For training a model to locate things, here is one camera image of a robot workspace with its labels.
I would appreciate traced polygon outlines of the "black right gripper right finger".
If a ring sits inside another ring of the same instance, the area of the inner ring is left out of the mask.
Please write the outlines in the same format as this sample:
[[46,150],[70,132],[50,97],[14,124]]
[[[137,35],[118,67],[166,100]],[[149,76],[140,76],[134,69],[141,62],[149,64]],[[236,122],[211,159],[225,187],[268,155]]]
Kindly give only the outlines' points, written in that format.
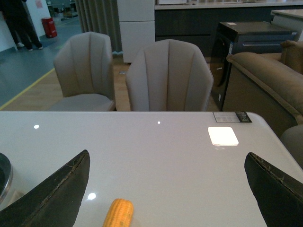
[[244,162],[250,189],[268,227],[303,225],[303,184],[250,152]]

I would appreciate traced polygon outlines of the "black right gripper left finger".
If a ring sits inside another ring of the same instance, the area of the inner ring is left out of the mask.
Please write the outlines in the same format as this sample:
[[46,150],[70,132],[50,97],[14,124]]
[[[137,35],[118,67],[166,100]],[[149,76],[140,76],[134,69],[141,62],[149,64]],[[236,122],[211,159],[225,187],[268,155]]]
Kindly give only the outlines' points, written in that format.
[[72,227],[90,169],[87,150],[80,152],[38,186],[0,212],[2,227]]

